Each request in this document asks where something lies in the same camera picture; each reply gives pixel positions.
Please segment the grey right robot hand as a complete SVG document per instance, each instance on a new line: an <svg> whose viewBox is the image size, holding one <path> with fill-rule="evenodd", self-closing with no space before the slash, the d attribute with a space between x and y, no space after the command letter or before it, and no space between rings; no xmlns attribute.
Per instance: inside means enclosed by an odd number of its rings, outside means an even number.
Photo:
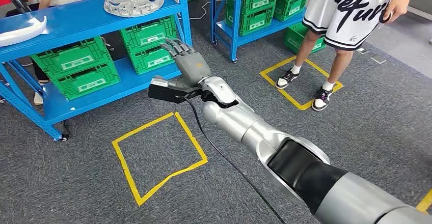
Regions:
<svg viewBox="0 0 432 224"><path fill-rule="evenodd" d="M182 73L182 82L186 87L196 87L201 81L211 76L211 70L203 56L192 46L180 39L166 38L159 44L168 51Z"/></svg>

